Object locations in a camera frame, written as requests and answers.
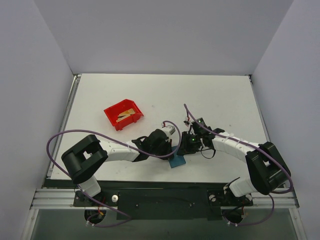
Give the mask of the blue leather card holder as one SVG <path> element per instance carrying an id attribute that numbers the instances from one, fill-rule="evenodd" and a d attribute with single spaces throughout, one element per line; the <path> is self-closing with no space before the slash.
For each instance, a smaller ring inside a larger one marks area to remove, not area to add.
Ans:
<path id="1" fill-rule="evenodd" d="M 184 156 L 177 155 L 177 152 L 178 152 L 177 149 L 178 149 L 177 145 L 172 147 L 174 154 L 171 155 L 168 160 L 171 169 L 177 168 L 177 167 L 180 167 L 180 166 L 183 166 L 186 164 L 186 160 L 185 160 Z"/>

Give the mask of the red plastic bin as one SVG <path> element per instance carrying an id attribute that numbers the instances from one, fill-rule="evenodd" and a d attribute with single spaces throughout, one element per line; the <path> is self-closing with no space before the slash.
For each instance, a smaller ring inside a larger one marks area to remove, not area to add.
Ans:
<path id="1" fill-rule="evenodd" d="M 144 116 L 136 103 L 130 99 L 124 99 L 106 108 L 104 113 L 116 131 L 123 130 L 124 127 L 136 123 Z"/>

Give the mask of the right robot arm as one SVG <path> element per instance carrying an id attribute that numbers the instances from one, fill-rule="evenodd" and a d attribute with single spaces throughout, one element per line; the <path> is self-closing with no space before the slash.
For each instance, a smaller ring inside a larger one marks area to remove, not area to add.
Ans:
<path id="1" fill-rule="evenodd" d="M 191 123 L 190 130 L 182 133 L 177 155 L 202 152 L 204 147 L 214 153 L 228 154 L 247 166 L 248 176 L 237 177 L 223 187 L 224 201 L 230 205 L 255 192 L 276 194 L 275 189 L 291 177 L 288 166 L 272 142 L 245 141 L 221 128 L 211 129 L 199 118 Z"/>

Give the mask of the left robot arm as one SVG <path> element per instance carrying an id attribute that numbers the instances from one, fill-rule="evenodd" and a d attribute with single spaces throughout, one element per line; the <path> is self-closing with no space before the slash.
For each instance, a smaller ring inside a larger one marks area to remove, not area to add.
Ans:
<path id="1" fill-rule="evenodd" d="M 147 137 L 127 141 L 124 145 L 113 141 L 100 141 L 94 134 L 87 135 L 81 141 L 62 154 L 61 160 L 72 182 L 79 185 L 85 194 L 85 200 L 92 206 L 99 205 L 103 193 L 94 174 L 104 162 L 128 161 L 140 162 L 149 155 L 162 160 L 173 158 L 171 135 L 176 132 L 173 126 L 154 130 Z"/>

